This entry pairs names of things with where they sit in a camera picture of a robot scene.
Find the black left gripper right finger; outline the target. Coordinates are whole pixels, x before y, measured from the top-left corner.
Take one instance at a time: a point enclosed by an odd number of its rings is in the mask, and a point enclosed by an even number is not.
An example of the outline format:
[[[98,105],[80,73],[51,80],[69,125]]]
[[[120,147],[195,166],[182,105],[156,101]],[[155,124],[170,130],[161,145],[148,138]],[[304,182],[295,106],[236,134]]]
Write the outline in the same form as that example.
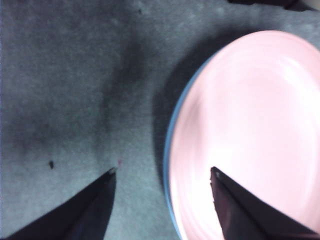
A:
[[[217,167],[211,168],[215,211],[226,240],[318,240],[320,234],[263,202]]]

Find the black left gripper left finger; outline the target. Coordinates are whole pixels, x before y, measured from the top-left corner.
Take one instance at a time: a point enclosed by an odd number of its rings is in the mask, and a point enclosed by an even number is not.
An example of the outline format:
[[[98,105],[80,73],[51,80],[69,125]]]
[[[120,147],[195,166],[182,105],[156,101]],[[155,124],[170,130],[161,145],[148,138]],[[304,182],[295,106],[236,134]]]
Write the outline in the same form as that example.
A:
[[[7,240],[103,240],[116,193],[113,167],[65,203],[6,237]]]

